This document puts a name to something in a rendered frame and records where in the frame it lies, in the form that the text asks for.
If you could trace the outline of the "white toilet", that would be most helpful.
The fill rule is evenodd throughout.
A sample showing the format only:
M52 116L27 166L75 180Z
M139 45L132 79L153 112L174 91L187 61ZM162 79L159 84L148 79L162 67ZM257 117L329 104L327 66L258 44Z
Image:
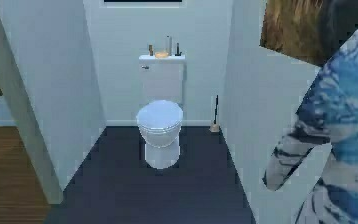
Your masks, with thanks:
M145 140L145 161L152 168L166 169L180 157L186 57L142 55L139 63L143 106L136 121Z

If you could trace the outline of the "black toilet brush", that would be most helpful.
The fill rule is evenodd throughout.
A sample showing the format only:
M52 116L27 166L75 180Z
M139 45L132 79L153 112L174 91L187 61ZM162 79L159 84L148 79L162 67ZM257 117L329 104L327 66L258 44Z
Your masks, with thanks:
M219 125L217 123L217 117L218 117L218 104L219 104L219 96L216 96L215 99L215 109L214 109L214 120L210 126L210 131L212 133L218 133L219 132Z

